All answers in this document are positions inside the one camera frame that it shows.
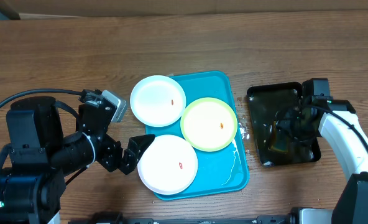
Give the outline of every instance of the wood grain surface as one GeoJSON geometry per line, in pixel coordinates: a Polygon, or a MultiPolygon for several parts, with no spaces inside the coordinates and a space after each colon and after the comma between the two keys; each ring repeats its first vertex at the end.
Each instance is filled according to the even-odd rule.
{"type": "MultiPolygon", "coordinates": [[[[346,185],[327,142],[312,164],[263,168],[252,140],[246,90],[252,85],[329,78],[331,94],[349,100],[368,135],[368,11],[210,16],[107,17],[0,21],[0,101],[31,88],[110,89],[129,99],[150,75],[220,70],[228,75],[244,139],[250,181],[238,192],[164,202],[137,171],[108,173],[94,164],[61,198],[63,223],[103,210],[127,217],[245,218],[292,207],[334,208],[346,185]]],[[[56,94],[77,107],[75,96],[56,94]]],[[[9,142],[0,111],[0,149],[9,142]]],[[[62,113],[65,134],[74,119],[62,113]]],[[[132,111],[109,127],[122,141],[145,133],[132,111]]]]}

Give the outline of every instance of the white plate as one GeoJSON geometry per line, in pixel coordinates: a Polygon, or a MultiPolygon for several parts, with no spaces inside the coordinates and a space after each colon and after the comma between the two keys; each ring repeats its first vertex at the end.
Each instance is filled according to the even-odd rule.
{"type": "Polygon", "coordinates": [[[154,75],[141,80],[130,96],[134,116],[144,124],[164,127],[176,122],[186,104],[183,88],[173,79],[154,75]]]}
{"type": "Polygon", "coordinates": [[[232,108],[216,98],[200,98],[185,109],[180,123],[184,138],[195,148],[214,152],[228,146],[238,122],[232,108]]]}
{"type": "Polygon", "coordinates": [[[191,144],[174,135],[155,138],[137,165],[141,181],[150,190],[177,194],[194,181],[198,158],[191,144]]]}

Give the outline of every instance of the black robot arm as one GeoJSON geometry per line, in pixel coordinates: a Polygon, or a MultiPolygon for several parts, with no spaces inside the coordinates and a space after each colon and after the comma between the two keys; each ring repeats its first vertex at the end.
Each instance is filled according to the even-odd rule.
{"type": "Polygon", "coordinates": [[[122,120],[126,101],[111,91],[83,90],[79,113],[51,96],[11,105],[6,121],[11,143],[0,152],[0,223],[48,223],[60,209],[64,177],[97,161],[106,170],[132,172],[154,135],[130,138],[124,151],[108,136],[122,120]],[[76,118],[76,132],[63,137],[58,109],[76,118]],[[7,155],[11,167],[2,169],[7,155]]]}

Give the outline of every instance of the cable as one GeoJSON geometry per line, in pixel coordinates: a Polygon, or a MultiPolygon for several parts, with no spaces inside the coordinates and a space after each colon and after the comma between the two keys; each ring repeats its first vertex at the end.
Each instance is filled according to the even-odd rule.
{"type": "Polygon", "coordinates": [[[62,90],[62,89],[34,89],[34,90],[27,90],[20,93],[17,93],[15,95],[12,95],[2,102],[0,102],[0,108],[2,108],[4,105],[6,105],[8,102],[15,100],[17,98],[20,98],[22,96],[26,96],[29,94],[34,93],[66,93],[66,94],[72,94],[72,95],[81,95],[81,92],[79,91],[73,91],[73,90],[62,90]]]}
{"type": "Polygon", "coordinates": [[[324,111],[325,113],[331,114],[335,118],[339,119],[341,122],[343,122],[345,125],[347,125],[356,134],[356,136],[359,138],[361,143],[364,145],[366,152],[368,153],[368,143],[366,142],[364,137],[360,134],[360,132],[356,129],[356,127],[353,124],[350,124],[348,121],[346,121],[344,118],[340,117],[339,115],[337,115],[333,111],[322,108],[320,106],[303,105],[303,108],[314,108],[314,109],[317,109],[317,110],[320,110],[320,111],[324,111]]]}
{"type": "Polygon", "coordinates": [[[87,166],[85,166],[84,168],[78,170],[78,172],[76,172],[75,174],[72,175],[71,178],[69,178],[66,182],[65,185],[68,186],[68,184],[70,184],[71,181],[73,181],[73,179],[75,179],[76,177],[79,176],[79,174],[83,173],[83,171],[85,171],[87,169],[87,166]]]}

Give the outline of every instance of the white ring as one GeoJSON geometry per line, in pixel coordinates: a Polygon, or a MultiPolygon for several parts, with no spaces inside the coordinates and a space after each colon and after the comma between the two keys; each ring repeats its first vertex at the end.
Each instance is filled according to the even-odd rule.
{"type": "Polygon", "coordinates": [[[96,150],[94,149],[94,145],[93,145],[93,143],[91,142],[90,136],[88,136],[88,135],[87,135],[87,134],[85,134],[85,133],[82,133],[82,134],[86,136],[87,140],[89,140],[89,142],[90,142],[91,147],[93,148],[93,161],[92,161],[92,162],[90,162],[90,163],[87,165],[87,168],[89,168],[89,166],[90,166],[90,165],[92,165],[92,163],[94,163],[94,162],[95,162],[95,160],[96,160],[96,150]]]}

